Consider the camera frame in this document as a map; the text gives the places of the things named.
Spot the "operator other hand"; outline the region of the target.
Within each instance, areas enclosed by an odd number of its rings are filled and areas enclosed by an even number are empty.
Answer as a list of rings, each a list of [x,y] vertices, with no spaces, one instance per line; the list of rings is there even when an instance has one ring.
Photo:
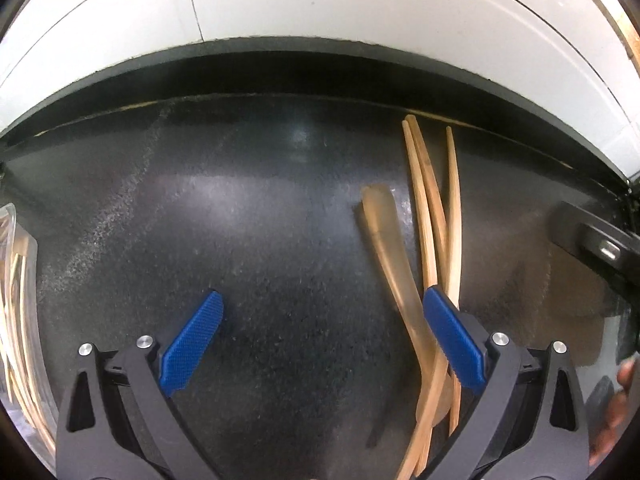
[[[634,371],[638,362],[638,359],[625,361],[617,372],[617,382],[622,388],[612,396],[604,413],[602,429],[590,445],[590,467],[597,466],[616,445],[618,430],[629,412],[629,390],[634,381]]]

